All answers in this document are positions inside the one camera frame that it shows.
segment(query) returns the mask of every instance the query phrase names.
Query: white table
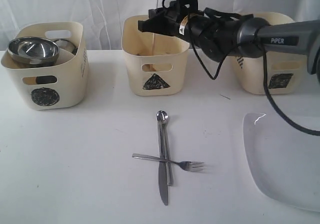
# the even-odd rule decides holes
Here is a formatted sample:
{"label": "white table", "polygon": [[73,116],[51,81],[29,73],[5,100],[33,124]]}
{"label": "white table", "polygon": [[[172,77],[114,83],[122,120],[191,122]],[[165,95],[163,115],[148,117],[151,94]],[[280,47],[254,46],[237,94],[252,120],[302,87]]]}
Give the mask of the white table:
{"label": "white table", "polygon": [[[1,224],[320,223],[319,214],[255,186],[242,120],[274,111],[264,96],[242,90],[228,60],[211,81],[191,53],[180,93],[140,97],[129,88],[121,51],[88,57],[86,97],[65,109],[29,109],[0,70]],[[294,94],[275,97],[286,113],[320,116],[320,85],[307,77]],[[159,195],[158,163],[131,157],[159,155],[158,110],[171,116],[171,158],[207,164],[203,173],[173,166],[169,206]]]}

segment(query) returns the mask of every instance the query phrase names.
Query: metal bowl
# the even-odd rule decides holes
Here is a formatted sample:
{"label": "metal bowl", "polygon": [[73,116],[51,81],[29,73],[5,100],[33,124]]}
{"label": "metal bowl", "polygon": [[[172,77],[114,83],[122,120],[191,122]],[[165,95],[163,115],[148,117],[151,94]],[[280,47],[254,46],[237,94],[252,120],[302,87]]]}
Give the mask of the metal bowl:
{"label": "metal bowl", "polygon": [[8,53],[28,68],[51,67],[59,57],[59,47],[51,40],[28,36],[12,40]]}

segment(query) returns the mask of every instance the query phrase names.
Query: wire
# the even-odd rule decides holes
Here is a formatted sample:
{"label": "wire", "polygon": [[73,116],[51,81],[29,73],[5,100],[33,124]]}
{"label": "wire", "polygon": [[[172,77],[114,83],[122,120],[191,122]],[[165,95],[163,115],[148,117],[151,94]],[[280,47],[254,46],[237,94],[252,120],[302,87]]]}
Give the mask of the wire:
{"label": "wire", "polygon": [[268,101],[270,102],[271,106],[273,107],[273,109],[275,110],[275,112],[283,119],[285,120],[290,126],[292,126],[293,128],[297,129],[300,132],[303,132],[305,134],[309,134],[309,135],[313,135],[313,136],[318,136],[320,137],[320,131],[319,130],[312,130],[312,129],[308,129],[306,127],[303,127],[297,123],[295,123],[293,120],[291,120],[276,104],[275,100],[273,99],[273,97],[271,96],[270,92],[269,92],[269,88],[268,88],[268,66],[267,66],[267,51],[265,49],[265,47],[263,46],[263,44],[261,44],[259,41],[244,41],[244,42],[240,42],[237,45],[233,46],[232,48],[230,48],[225,55],[223,56],[223,58],[221,59],[215,75],[212,76],[211,73],[208,71],[208,69],[206,68],[205,64],[203,63],[203,61],[201,60],[200,56],[198,55],[198,52],[195,48],[195,43],[193,40],[193,36],[192,36],[192,30],[191,30],[191,25],[190,25],[190,12],[188,9],[188,30],[189,30],[189,38],[190,38],[190,43],[193,49],[193,52],[195,54],[195,56],[197,57],[197,59],[199,60],[201,66],[203,67],[203,69],[205,70],[205,72],[207,73],[207,75],[212,79],[215,80],[217,79],[221,67],[225,61],[225,59],[227,58],[227,56],[236,48],[240,47],[240,46],[244,46],[247,44],[255,44],[258,48],[260,48],[262,50],[262,58],[263,58],[263,89],[264,89],[264,93],[266,98],[268,99]]}

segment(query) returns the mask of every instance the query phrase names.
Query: spoon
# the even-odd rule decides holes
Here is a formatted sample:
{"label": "spoon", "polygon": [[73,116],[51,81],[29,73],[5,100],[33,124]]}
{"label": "spoon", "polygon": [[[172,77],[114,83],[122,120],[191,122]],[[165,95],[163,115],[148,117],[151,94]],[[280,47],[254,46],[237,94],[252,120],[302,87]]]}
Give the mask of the spoon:
{"label": "spoon", "polygon": [[[167,125],[169,122],[169,116],[164,110],[160,110],[156,114],[156,120],[158,122],[158,135],[159,135],[159,148],[160,155],[164,153],[164,158],[170,160],[169,145],[168,145],[168,133]],[[171,164],[169,162],[165,163],[166,167],[166,179],[167,185],[172,186],[174,183]]]}

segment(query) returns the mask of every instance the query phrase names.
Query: knife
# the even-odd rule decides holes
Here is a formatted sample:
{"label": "knife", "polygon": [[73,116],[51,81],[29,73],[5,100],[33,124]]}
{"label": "knife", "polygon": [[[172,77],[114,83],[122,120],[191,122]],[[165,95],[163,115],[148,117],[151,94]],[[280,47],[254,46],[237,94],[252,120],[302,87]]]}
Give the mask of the knife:
{"label": "knife", "polygon": [[[159,156],[160,158],[165,159],[165,147],[164,136],[161,134],[161,127],[158,124],[158,138],[159,138]],[[158,184],[159,184],[159,192],[162,199],[162,202],[165,206],[168,206],[168,183],[167,183],[167,166],[165,162],[159,162],[159,171],[158,171]]]}

